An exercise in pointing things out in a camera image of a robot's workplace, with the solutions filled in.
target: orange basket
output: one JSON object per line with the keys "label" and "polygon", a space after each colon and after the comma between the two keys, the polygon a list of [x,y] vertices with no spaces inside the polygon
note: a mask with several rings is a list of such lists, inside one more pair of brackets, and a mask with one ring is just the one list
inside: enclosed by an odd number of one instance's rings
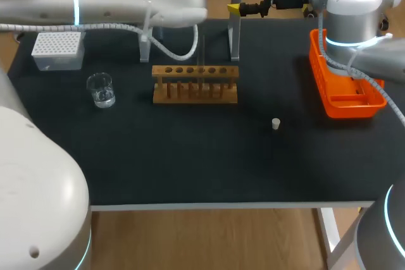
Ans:
{"label": "orange basket", "polygon": [[[323,45],[326,48],[326,30],[323,30]],[[311,48],[309,60],[323,106],[331,118],[369,118],[387,104],[376,89],[364,79],[353,79],[329,71],[318,45],[318,30],[309,34]],[[383,80],[376,82],[384,88]]]}

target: black table surface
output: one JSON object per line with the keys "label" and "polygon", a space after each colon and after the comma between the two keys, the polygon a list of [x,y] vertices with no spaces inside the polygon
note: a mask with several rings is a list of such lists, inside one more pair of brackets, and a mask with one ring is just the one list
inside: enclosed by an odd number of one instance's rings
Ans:
{"label": "black table surface", "polygon": [[[308,59],[315,27],[242,20],[238,105],[153,104],[152,64],[175,62],[152,47],[139,63],[137,36],[118,30],[88,32],[82,70],[65,72],[39,72],[27,34],[9,76],[34,123],[82,168],[92,205],[375,200],[405,168],[405,132],[388,106],[370,120],[328,118]],[[227,21],[201,29],[206,64],[233,65]],[[175,53],[191,40],[191,29],[164,31]],[[105,110],[85,88],[102,71],[116,92]],[[386,88],[405,109],[405,88]]]}

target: cable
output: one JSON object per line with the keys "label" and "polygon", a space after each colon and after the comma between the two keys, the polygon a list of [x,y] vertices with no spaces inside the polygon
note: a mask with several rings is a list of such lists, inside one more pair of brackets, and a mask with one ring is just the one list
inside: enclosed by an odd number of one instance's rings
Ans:
{"label": "cable", "polygon": [[333,67],[336,67],[338,69],[345,70],[349,75],[354,75],[356,77],[364,78],[367,82],[369,82],[370,85],[372,85],[373,88],[375,88],[377,91],[379,91],[379,93],[382,95],[382,97],[385,98],[385,100],[388,102],[388,104],[390,105],[390,107],[392,108],[394,113],[397,115],[397,117],[399,118],[399,120],[405,127],[405,116],[402,114],[401,110],[398,108],[398,106],[395,104],[395,102],[391,99],[391,97],[389,97],[389,95],[386,93],[386,91],[384,91],[384,89],[381,88],[381,86],[378,83],[376,83],[376,81],[374,79],[372,79],[370,76],[368,76],[367,74],[363,73],[362,71],[359,71],[351,66],[353,64],[353,61],[356,58],[358,52],[361,51],[364,47],[358,48],[356,50],[356,52],[350,58],[347,65],[344,65],[344,64],[338,63],[337,61],[334,61],[332,58],[330,58],[326,54],[325,49],[323,48],[323,35],[322,35],[322,33],[323,33],[323,12],[322,11],[318,16],[318,32],[319,32],[319,35],[318,35],[319,49],[321,51],[322,56],[327,61],[327,63],[329,63],[330,65],[332,65]]}
{"label": "cable", "polygon": [[[84,32],[86,30],[101,30],[101,29],[114,29],[114,30],[126,30],[135,32],[142,35],[143,31],[140,28],[132,25],[126,25],[123,23],[92,23],[87,25],[9,25],[0,23],[0,31],[7,32]],[[158,42],[154,37],[148,37],[148,39],[167,56],[178,60],[185,61],[191,58],[195,53],[198,44],[198,27],[193,26],[194,38],[190,51],[184,55],[177,55],[169,51],[163,44]]]}

